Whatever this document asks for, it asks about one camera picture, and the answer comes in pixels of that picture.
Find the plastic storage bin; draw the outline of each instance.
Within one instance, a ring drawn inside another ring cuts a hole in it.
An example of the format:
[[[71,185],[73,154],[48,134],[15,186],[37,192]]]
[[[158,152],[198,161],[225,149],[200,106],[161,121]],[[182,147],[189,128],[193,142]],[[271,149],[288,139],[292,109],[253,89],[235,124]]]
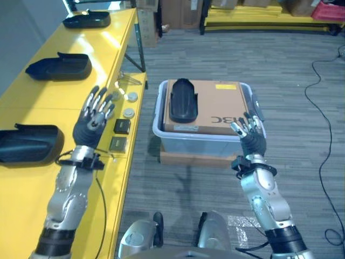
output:
[[[315,20],[345,22],[345,6],[325,4],[320,1],[312,14],[312,18]]]
[[[253,93],[248,84],[240,83],[242,91],[250,110],[255,111],[253,104]],[[211,156],[230,156],[235,153],[240,154],[241,145],[238,136],[230,135],[210,135],[210,134],[193,134],[180,132],[164,132],[163,129],[163,115],[165,97],[167,93],[168,81],[163,81],[160,84],[155,118],[152,125],[154,134],[161,138],[164,150],[169,153],[181,154],[198,154]]]

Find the gray carpet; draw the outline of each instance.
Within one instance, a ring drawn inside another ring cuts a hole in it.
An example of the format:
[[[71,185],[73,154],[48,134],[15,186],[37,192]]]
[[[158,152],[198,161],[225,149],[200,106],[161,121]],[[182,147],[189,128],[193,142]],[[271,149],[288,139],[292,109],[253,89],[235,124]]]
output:
[[[343,35],[213,32],[200,36],[197,30],[173,30],[156,48],[145,49],[149,90],[143,99],[118,244],[132,222],[152,217],[155,211],[164,215],[166,246],[192,245],[204,211],[217,210],[225,219],[253,216],[231,169],[164,166],[158,162],[160,140],[151,130],[157,89],[165,79],[185,77],[242,81],[252,87],[266,117],[265,157],[278,170],[280,192],[306,245],[316,258],[342,258],[341,247],[331,246],[323,234],[327,228],[340,231],[318,176],[328,150],[328,126],[303,90],[318,79],[311,62],[334,58],[337,47],[344,43]],[[129,68],[125,62],[123,69]],[[333,129],[332,155],[322,175],[344,221],[345,60],[317,64],[316,68],[323,80],[308,93]],[[253,227],[243,229],[249,247],[266,241]],[[229,235],[234,249],[239,246],[235,227],[229,226]],[[269,258],[270,253],[270,248],[256,252],[263,258]]]

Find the yellow shelf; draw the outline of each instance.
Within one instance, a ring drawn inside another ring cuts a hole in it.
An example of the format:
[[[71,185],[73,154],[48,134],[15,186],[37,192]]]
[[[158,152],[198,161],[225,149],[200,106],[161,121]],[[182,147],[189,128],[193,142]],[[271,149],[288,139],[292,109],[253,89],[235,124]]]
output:
[[[215,30],[301,30],[301,31],[328,31],[327,26],[280,26],[280,25],[224,25],[208,26],[206,31]]]
[[[147,81],[146,73],[132,73],[141,85],[115,82],[127,48],[128,38],[136,21],[136,10],[111,13],[112,23],[104,29],[70,30],[63,25],[47,40],[28,64],[42,58],[54,57],[56,52],[85,53],[92,62],[92,72],[80,81],[36,81],[25,69],[0,98],[0,128],[14,129],[14,124],[51,124],[64,133],[63,152],[75,147],[72,131],[80,109],[95,85],[106,86],[109,93],[119,92],[114,115],[108,120],[98,148],[108,150],[111,138],[127,137],[125,153],[100,153],[106,167],[98,171],[107,205],[105,240],[99,259],[113,259],[121,220],[122,207],[130,171],[136,130]],[[138,100],[127,100],[129,92],[136,92]],[[113,132],[117,118],[123,118],[124,109],[133,108],[128,135]],[[54,163],[40,167],[7,168],[0,166],[0,258],[28,258],[36,248],[48,201],[53,194],[60,167]],[[98,251],[104,228],[104,209],[101,194],[93,181],[89,190],[85,215],[76,232],[72,258],[91,259]]]
[[[226,24],[224,26],[231,26],[233,23],[261,23],[261,24],[271,24],[276,23],[286,24],[290,27],[293,25],[304,25],[309,24],[342,24],[342,22],[337,21],[319,21],[314,20],[312,17],[294,17],[287,11],[283,10],[282,7],[277,2],[272,2],[266,8],[261,7],[251,7],[251,6],[241,6],[238,5],[235,9],[215,9],[211,8],[208,12],[208,16],[205,19],[205,26],[213,26],[216,24]]]

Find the white wall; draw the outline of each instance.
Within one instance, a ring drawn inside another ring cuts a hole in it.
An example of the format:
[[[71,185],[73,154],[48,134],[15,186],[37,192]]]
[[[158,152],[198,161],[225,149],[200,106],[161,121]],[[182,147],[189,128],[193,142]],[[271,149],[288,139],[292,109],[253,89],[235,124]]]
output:
[[[0,95],[66,16],[62,0],[1,1]]]

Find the black plastic tray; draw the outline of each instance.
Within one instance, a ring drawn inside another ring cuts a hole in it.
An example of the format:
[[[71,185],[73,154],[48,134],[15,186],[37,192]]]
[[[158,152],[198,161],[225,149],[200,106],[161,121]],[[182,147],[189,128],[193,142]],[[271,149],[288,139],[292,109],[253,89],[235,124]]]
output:
[[[25,73],[36,80],[82,80],[90,75],[92,65],[88,55],[58,52],[58,56],[29,65]]]
[[[177,80],[170,94],[170,119],[177,123],[190,123],[198,116],[198,95],[194,85],[185,78]]]
[[[104,28],[110,25],[109,12],[87,11],[87,15],[76,15],[63,20],[63,24],[70,29]]]
[[[63,148],[64,135],[55,125],[15,124],[15,128],[0,131],[0,165],[47,165]]]

